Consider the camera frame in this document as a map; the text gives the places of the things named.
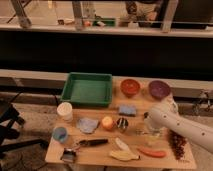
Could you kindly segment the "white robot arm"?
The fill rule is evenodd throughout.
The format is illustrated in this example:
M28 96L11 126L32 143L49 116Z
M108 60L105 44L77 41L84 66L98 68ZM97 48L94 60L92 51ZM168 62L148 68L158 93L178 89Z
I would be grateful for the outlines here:
M166 127L213 154L213 128L181 117L173 100L154 104L147 114L144 122L151 132Z

